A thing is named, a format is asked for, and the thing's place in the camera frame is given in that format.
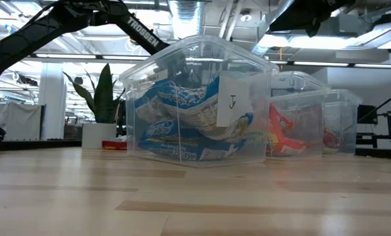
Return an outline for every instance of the ceiling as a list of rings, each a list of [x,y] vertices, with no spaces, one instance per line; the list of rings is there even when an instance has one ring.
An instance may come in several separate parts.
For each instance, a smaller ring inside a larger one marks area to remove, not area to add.
[[[21,28],[34,14],[39,12],[42,7],[52,1],[0,1],[0,39],[10,35],[13,31]],[[156,34],[164,41],[174,41],[174,31],[172,19],[169,11],[165,10],[147,10],[140,8],[141,3],[151,1],[124,1],[131,12],[136,13],[148,28],[154,29]],[[202,12],[201,34],[219,35],[220,18],[225,10],[227,0],[200,1],[204,5]],[[251,20],[241,21],[238,16],[236,25],[232,34],[233,43],[247,50],[251,50],[258,41],[257,27],[264,14],[275,10],[279,0],[241,0],[242,9],[250,11]],[[391,1],[358,1],[354,11],[366,12],[384,9],[391,6]],[[161,5],[166,4],[166,0],[161,1]],[[98,27],[87,27],[75,33],[67,33],[49,44],[40,48],[36,53],[61,53],[61,54],[104,54],[104,55],[145,55],[149,54],[140,46],[133,44],[130,38],[116,25],[106,25]],[[388,58],[385,50],[355,50],[355,51],[336,51],[336,50],[318,50],[318,49],[295,49],[281,48],[268,50],[265,54],[270,60],[306,60],[321,62],[383,62]],[[19,75],[25,75],[39,84],[42,62],[24,60],[11,66],[0,77],[0,92],[4,93],[4,98],[0,101],[6,102],[7,99],[21,99],[27,103],[37,103],[37,86],[26,85],[17,82]],[[93,80],[96,80],[99,71],[102,70],[103,63],[95,62],[65,62],[65,72],[72,77],[84,77],[84,86],[91,88],[90,81],[85,77],[85,70],[88,71]],[[132,67],[133,64],[112,64],[111,69],[114,79]],[[316,68],[300,68],[300,70],[312,73]],[[115,90],[121,91],[121,83],[116,83]],[[83,113],[88,115],[85,101],[77,96],[73,87],[69,84],[67,95],[67,111]]]

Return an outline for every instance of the wooden tabletop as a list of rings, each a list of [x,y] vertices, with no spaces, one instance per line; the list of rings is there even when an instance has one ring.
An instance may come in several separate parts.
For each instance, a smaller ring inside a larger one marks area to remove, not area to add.
[[[391,160],[190,168],[80,148],[0,154],[0,236],[391,235]]]

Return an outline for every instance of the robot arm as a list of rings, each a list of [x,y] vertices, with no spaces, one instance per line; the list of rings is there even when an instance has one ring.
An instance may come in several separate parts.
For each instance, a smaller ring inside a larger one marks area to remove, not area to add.
[[[169,46],[130,13],[122,1],[59,0],[46,16],[28,22],[23,28],[0,40],[0,75],[5,69],[65,33],[104,24],[118,25],[152,55]]]

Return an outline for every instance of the clear plastic container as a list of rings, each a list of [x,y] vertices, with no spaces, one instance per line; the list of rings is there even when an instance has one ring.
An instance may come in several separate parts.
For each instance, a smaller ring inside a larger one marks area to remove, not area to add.
[[[355,154],[357,110],[363,100],[349,90],[332,90],[325,102],[324,153]]]
[[[280,72],[270,82],[271,97],[317,90],[329,92],[331,87],[301,71]]]
[[[273,72],[218,37],[170,45],[120,75],[128,152],[192,167],[263,161]]]
[[[325,95],[318,90],[270,98],[267,159],[322,156]]]

